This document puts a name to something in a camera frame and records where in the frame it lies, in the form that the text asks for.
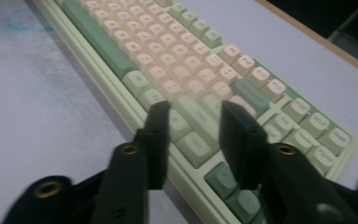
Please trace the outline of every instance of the mechanical keyboard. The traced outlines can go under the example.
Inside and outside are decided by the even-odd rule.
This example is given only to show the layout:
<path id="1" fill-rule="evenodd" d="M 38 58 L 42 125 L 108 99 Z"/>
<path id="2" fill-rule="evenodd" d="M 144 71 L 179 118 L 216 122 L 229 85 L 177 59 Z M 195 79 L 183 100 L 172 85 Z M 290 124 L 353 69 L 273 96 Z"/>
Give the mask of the mechanical keyboard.
<path id="1" fill-rule="evenodd" d="M 34 0 L 135 131 L 172 103 L 169 179 L 205 223 L 261 223 L 257 191 L 239 190 L 218 145 L 221 101 L 242 105 L 270 143 L 292 144 L 337 180 L 357 147 L 343 127 L 257 59 L 173 0 Z"/>

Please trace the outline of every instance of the white table surface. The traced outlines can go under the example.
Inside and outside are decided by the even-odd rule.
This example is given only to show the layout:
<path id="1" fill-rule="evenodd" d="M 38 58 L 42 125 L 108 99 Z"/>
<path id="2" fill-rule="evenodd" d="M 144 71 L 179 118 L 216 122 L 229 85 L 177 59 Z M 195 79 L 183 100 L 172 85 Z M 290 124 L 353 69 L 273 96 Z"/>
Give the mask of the white table surface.
<path id="1" fill-rule="evenodd" d="M 255 1 L 181 2 L 358 139 L 357 68 Z M 0 0 L 0 221 L 37 179 L 67 175 L 78 183 L 106 167 L 114 146 L 131 140 L 71 52 L 35 15 L 29 1 Z M 338 182 L 356 187 L 358 150 Z M 151 193 L 151 223 L 197 222 L 175 208 L 181 201 L 173 202 L 171 191 Z"/>

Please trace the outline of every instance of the keycap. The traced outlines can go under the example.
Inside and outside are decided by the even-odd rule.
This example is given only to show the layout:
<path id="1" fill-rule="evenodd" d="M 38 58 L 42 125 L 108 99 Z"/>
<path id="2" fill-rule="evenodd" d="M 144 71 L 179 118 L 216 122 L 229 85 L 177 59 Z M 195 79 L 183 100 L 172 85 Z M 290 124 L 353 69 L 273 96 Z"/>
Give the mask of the keycap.
<path id="1" fill-rule="evenodd" d="M 236 190 L 226 204 L 242 223 L 251 221 L 260 210 L 260 202 L 250 190 Z"/>
<path id="2" fill-rule="evenodd" d="M 175 145 L 194 168 L 199 168 L 213 155 L 211 148 L 195 132 L 188 133 L 185 137 L 178 140 Z"/>
<path id="3" fill-rule="evenodd" d="M 223 200 L 237 187 L 234 175 L 232 175 L 231 170 L 225 163 L 220 163 L 214 167 L 212 171 L 205 176 L 205 180 Z"/>

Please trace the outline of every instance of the brass insert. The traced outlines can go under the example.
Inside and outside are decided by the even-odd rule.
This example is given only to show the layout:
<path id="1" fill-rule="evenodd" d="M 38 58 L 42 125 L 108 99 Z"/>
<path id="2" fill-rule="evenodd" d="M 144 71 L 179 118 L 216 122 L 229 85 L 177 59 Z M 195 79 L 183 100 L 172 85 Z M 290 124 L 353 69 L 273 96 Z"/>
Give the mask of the brass insert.
<path id="1" fill-rule="evenodd" d="M 56 195 L 59 193 L 62 189 L 62 183 L 56 181 L 56 180 L 50 180 L 48 182 L 45 182 L 41 185 L 39 185 L 34 190 L 34 196 L 36 198 L 48 198 L 50 196 Z"/>
<path id="2" fill-rule="evenodd" d="M 278 146 L 277 149 L 286 156 L 293 156 L 296 154 L 296 150 L 288 146 Z"/>
<path id="3" fill-rule="evenodd" d="M 124 155 L 133 155 L 138 153 L 139 148 L 137 146 L 125 146 L 120 149 L 121 153 Z"/>

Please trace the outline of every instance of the green keycap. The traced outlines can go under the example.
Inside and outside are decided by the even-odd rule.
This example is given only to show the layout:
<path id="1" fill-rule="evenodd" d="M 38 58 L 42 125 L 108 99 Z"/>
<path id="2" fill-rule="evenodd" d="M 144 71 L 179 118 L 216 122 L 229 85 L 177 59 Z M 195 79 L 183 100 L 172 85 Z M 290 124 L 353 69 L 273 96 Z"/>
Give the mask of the green keycap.
<path id="1" fill-rule="evenodd" d="M 218 150 L 218 124 L 193 98 L 189 95 L 181 96 L 173 102 L 172 107 L 202 136 L 213 151 Z"/>
<path id="2" fill-rule="evenodd" d="M 296 98 L 282 109 L 295 122 L 301 121 L 310 111 L 310 105 L 301 98 Z"/>
<path id="3" fill-rule="evenodd" d="M 198 38 L 202 37 L 202 35 L 205 34 L 205 32 L 207 32 L 208 30 L 209 30 L 209 24 L 204 20 L 195 21 L 188 28 L 188 31 L 190 31 L 194 36 Z"/>
<path id="4" fill-rule="evenodd" d="M 211 94 L 207 94 L 201 97 L 197 102 L 216 122 L 220 122 L 222 101 Z"/>
<path id="5" fill-rule="evenodd" d="M 150 89 L 145 91 L 138 99 L 139 104 L 144 108 L 145 111 L 149 111 L 150 107 L 153 104 L 156 104 L 161 101 L 165 101 L 166 99 L 161 93 L 156 89 Z"/>
<path id="6" fill-rule="evenodd" d="M 170 110 L 170 136 L 173 142 L 191 131 L 187 121 L 175 110 Z"/>
<path id="7" fill-rule="evenodd" d="M 218 164 L 205 176 L 205 180 L 222 200 L 237 187 L 237 182 L 225 163 Z"/>
<path id="8" fill-rule="evenodd" d="M 122 79 L 136 69 L 135 64 L 77 1 L 62 1 L 61 8 L 118 78 Z"/>
<path id="9" fill-rule="evenodd" d="M 269 109 L 269 98 L 246 79 L 238 79 L 230 87 L 234 94 L 239 95 L 255 109 L 258 117 Z"/>
<path id="10" fill-rule="evenodd" d="M 190 27 L 199 17 L 197 16 L 196 13 L 192 12 L 192 11 L 186 11 L 184 12 L 180 18 L 179 18 L 179 22 L 185 26 L 185 28 Z"/>
<path id="11" fill-rule="evenodd" d="M 298 129 L 292 131 L 285 139 L 283 139 L 283 142 L 293 145 L 302 153 L 306 154 L 313 146 L 315 139 L 304 129 Z"/>
<path id="12" fill-rule="evenodd" d="M 175 143 L 194 168 L 199 168 L 212 157 L 213 151 L 195 132 L 188 133 Z"/>
<path id="13" fill-rule="evenodd" d="M 171 14 L 174 18 L 177 20 L 180 18 L 180 16 L 187 11 L 187 6 L 182 3 L 175 3 L 171 8 L 168 10 L 168 13 Z"/>
<path id="14" fill-rule="evenodd" d="M 350 136 L 339 128 L 331 129 L 319 138 L 319 142 L 336 156 L 342 152 L 342 149 L 346 147 L 350 141 Z"/>
<path id="15" fill-rule="evenodd" d="M 226 199 L 226 205 L 242 223 L 251 221 L 260 210 L 260 202 L 250 190 L 237 189 Z"/>
<path id="16" fill-rule="evenodd" d="M 139 95 L 152 89 L 151 83 L 140 71 L 129 72 L 121 81 L 130 93 L 137 99 Z"/>
<path id="17" fill-rule="evenodd" d="M 200 40 L 210 49 L 214 49 L 222 45 L 222 36 L 215 29 L 205 32 Z"/>

